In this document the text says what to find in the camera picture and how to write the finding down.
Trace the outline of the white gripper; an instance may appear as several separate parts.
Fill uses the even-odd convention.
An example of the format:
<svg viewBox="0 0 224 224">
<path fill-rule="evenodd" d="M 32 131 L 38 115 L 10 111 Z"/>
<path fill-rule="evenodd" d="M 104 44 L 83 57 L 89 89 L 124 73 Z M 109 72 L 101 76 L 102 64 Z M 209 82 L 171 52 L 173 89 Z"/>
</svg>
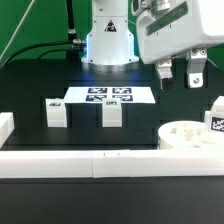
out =
<svg viewBox="0 0 224 224">
<path fill-rule="evenodd" d="M 200 88 L 207 60 L 205 48 L 224 44 L 224 0 L 169 1 L 170 7 L 161 14 L 153 8 L 144 9 L 137 18 L 141 59 L 145 64 L 157 61 L 161 89 L 169 91 L 174 88 L 172 61 L 163 58 L 188 51 L 188 87 Z"/>
</svg>

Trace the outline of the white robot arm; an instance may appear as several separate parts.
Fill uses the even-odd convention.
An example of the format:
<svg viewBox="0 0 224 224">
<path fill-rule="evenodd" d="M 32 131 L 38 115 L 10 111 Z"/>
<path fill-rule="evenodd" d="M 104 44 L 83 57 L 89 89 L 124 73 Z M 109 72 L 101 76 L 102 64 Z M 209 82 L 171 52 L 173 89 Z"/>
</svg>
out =
<svg viewBox="0 0 224 224">
<path fill-rule="evenodd" d="M 154 64 L 161 88 L 173 83 L 172 60 L 186 56 L 190 88 L 203 85 L 207 49 L 224 44 L 224 0 L 92 0 L 83 66 L 122 71 Z"/>
</svg>

